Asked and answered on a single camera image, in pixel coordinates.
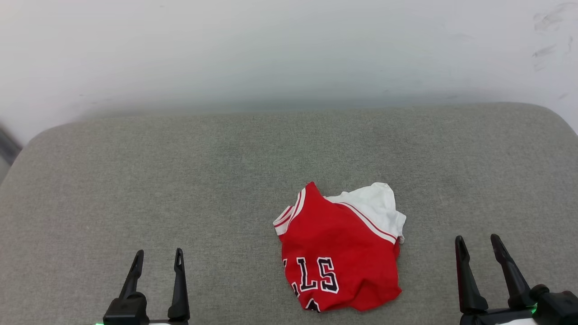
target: scuff mark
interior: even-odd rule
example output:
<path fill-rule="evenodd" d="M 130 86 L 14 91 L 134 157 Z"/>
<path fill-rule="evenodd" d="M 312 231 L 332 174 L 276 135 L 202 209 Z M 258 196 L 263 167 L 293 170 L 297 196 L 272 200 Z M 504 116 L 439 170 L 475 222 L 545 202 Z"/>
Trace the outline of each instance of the scuff mark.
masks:
<path fill-rule="evenodd" d="M 540 50 L 534 52 L 534 54 L 532 56 L 535 58 L 541 58 L 541 57 L 547 56 L 548 54 L 554 53 L 555 48 L 556 48 L 556 44 L 544 47 L 543 49 L 540 49 Z"/>
<path fill-rule="evenodd" d="M 535 72 L 538 72 L 538 71 L 541 71 L 544 69 L 546 69 L 546 65 L 544 64 L 544 62 L 538 62 L 538 63 L 534 64 L 534 71 Z"/>
<path fill-rule="evenodd" d="M 557 5 L 556 8 L 554 8 L 554 10 L 546 14 L 544 13 L 535 14 L 534 30 L 543 32 L 551 32 L 558 30 L 560 27 L 560 23 L 564 21 L 564 17 L 562 16 L 562 14 L 569 10 L 577 8 L 578 3 L 565 2 Z"/>

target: red stripe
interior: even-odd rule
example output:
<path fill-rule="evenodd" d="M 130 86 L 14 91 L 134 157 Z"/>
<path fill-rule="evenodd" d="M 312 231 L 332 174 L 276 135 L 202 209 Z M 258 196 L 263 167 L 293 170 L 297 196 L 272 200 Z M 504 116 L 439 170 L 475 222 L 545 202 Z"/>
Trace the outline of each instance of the red stripe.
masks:
<path fill-rule="evenodd" d="M 292 206 L 289 206 L 289 208 L 287 208 L 287 211 L 279 218 L 279 221 L 283 220 L 283 218 L 285 218 L 289 214 L 289 212 L 291 212 L 292 208 L 293 208 Z M 284 224 L 285 221 L 278 223 L 277 226 Z"/>
<path fill-rule="evenodd" d="M 286 223 L 287 221 L 289 221 L 289 219 L 290 219 L 290 218 L 287 218 L 287 219 L 283 220 L 283 222 L 276 224 L 276 225 L 275 225 L 275 228 L 277 228 L 278 226 Z"/>
<path fill-rule="evenodd" d="M 371 220 L 370 220 L 368 217 L 366 217 L 363 213 L 361 213 L 361 211 L 359 211 L 356 207 L 350 205 L 349 203 L 345 203 L 345 202 L 340 202 L 340 204 L 346 205 L 346 206 L 350 207 L 351 209 L 354 209 L 354 210 L 357 211 L 360 215 L 362 215 L 367 221 L 369 221 L 369 223 L 370 223 L 372 226 L 374 226 L 375 229 L 377 229 L 377 231 L 379 231 L 380 233 L 382 233 L 382 234 L 384 234 L 384 235 L 388 235 L 389 237 L 397 240 L 397 238 L 396 238 L 395 236 L 393 236 L 392 234 L 389 234 L 389 233 L 387 233 L 387 232 L 385 232 L 385 231 L 382 231 L 382 230 L 379 229 L 376 225 L 374 225 L 374 224 L 371 222 Z"/>
<path fill-rule="evenodd" d="M 297 203 L 295 204 L 295 209 L 293 210 L 293 213 L 291 214 L 291 217 L 289 218 L 289 223 L 291 223 L 291 220 L 293 220 L 293 218 L 295 218 L 295 216 L 296 216 L 295 212 L 297 212 L 297 209 L 299 209 L 299 204 L 301 203 L 301 191 L 299 192 L 299 195 L 297 195 Z"/>

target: white trim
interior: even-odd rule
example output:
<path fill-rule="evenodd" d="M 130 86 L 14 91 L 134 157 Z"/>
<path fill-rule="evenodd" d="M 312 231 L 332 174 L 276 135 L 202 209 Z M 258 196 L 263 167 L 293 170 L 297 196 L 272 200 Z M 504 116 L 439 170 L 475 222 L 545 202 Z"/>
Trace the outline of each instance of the white trim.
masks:
<path fill-rule="evenodd" d="M 307 305 L 305 305 L 305 309 L 308 310 L 309 305 L 311 304 L 311 302 L 313 302 L 315 304 L 315 306 L 317 306 L 317 312 L 320 313 L 321 312 L 321 308 L 319 308 L 319 304 L 317 303 L 317 301 L 315 301 L 313 298 L 311 298 L 309 300 L 309 302 L 307 303 Z"/>
<path fill-rule="evenodd" d="M 290 205 L 287 208 L 285 208 L 285 210 L 283 210 L 283 212 L 279 215 L 279 217 L 277 217 L 277 219 L 275 219 L 275 221 L 273 221 L 273 225 L 278 225 L 280 224 L 282 221 L 285 221 L 286 218 L 289 218 L 291 216 L 291 209 L 293 207 Z"/>
<path fill-rule="evenodd" d="M 293 206 L 288 206 L 287 209 L 285 209 L 285 211 L 283 211 L 283 213 L 273 221 L 273 226 L 275 227 L 277 236 L 281 236 L 287 232 L 287 227 L 289 227 L 288 221 L 294 210 Z"/>
<path fill-rule="evenodd" d="M 341 204 L 341 205 L 349 208 L 353 213 L 355 213 L 356 216 L 358 216 L 360 218 L 361 221 L 363 221 L 365 223 L 365 225 L 369 228 L 369 230 L 371 230 L 374 234 L 378 235 L 379 237 L 381 237 L 381 238 L 385 239 L 386 241 L 389 241 L 395 245 L 395 242 L 397 240 L 396 235 L 390 234 L 387 231 L 383 231 L 383 230 L 377 228 L 377 226 L 375 226 L 366 216 L 359 213 L 358 209 L 356 207 L 354 207 L 351 203 L 346 203 L 346 202 L 335 202 L 335 203 Z"/>
<path fill-rule="evenodd" d="M 297 217 L 297 215 L 301 212 L 304 205 L 305 205 L 305 188 L 303 188 L 301 190 L 301 192 L 299 192 L 299 195 L 297 195 L 297 202 L 295 203 L 295 210 L 293 211 L 293 213 L 291 214 L 291 217 L 289 218 L 289 222 L 288 222 L 287 227 L 289 227 L 289 224 L 291 224 L 293 219 L 295 219 L 295 217 Z"/>
<path fill-rule="evenodd" d="M 331 203 L 347 205 L 380 237 L 392 235 L 393 240 L 403 243 L 403 225 L 407 218 L 395 209 L 395 196 L 389 185 L 376 182 L 326 199 Z"/>
<path fill-rule="evenodd" d="M 295 294 L 295 296 L 299 298 L 299 296 L 301 296 L 301 293 L 299 292 L 299 286 L 297 285 L 297 282 L 293 282 L 291 284 L 291 288 L 293 289 L 293 293 Z"/>

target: white fabric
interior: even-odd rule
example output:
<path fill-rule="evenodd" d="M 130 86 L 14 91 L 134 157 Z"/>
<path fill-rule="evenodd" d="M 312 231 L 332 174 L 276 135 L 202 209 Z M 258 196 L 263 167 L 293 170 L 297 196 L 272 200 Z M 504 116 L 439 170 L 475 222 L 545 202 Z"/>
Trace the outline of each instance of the white fabric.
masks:
<path fill-rule="evenodd" d="M 526 318 L 526 319 L 512 320 L 511 322 L 507 322 L 507 323 L 500 324 L 500 325 L 538 325 L 538 323 L 536 323 L 531 318 Z"/>
<path fill-rule="evenodd" d="M 394 192 L 389 185 L 373 183 L 326 199 L 350 208 L 376 235 L 393 243 L 405 240 L 403 225 L 406 216 L 395 210 Z"/>

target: red jersey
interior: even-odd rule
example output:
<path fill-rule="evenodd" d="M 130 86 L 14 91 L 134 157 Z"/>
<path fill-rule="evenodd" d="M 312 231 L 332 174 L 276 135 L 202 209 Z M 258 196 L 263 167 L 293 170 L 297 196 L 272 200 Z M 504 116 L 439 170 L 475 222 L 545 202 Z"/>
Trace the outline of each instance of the red jersey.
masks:
<path fill-rule="evenodd" d="M 386 184 L 376 184 L 393 200 Z M 287 281 L 303 309 L 365 311 L 401 292 L 395 260 L 405 216 L 395 211 L 395 201 L 391 210 L 388 198 L 376 206 L 342 195 L 325 198 L 311 182 L 273 223 Z"/>

